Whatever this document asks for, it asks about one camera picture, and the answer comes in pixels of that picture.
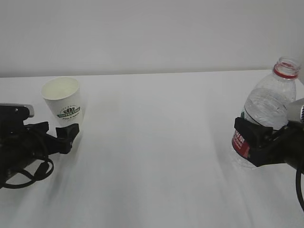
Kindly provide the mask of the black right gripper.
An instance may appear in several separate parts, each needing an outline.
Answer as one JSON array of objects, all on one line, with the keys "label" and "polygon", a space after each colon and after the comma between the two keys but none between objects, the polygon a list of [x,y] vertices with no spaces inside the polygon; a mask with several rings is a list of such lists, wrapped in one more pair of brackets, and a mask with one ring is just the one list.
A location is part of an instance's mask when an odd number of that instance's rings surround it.
[{"label": "black right gripper", "polygon": [[286,163],[304,169],[304,124],[290,121],[276,134],[272,127],[237,117],[234,123],[234,151],[254,167]]}]

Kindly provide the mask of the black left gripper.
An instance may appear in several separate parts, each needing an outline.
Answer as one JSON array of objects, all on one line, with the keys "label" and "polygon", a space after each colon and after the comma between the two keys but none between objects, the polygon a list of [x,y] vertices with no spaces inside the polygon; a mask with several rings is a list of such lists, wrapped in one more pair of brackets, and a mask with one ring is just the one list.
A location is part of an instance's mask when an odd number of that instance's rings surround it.
[{"label": "black left gripper", "polygon": [[68,154],[79,134],[77,123],[56,128],[56,137],[48,134],[49,123],[27,124],[17,132],[0,139],[0,179],[7,181],[22,174],[31,181],[49,177],[54,163],[49,158],[55,153]]}]

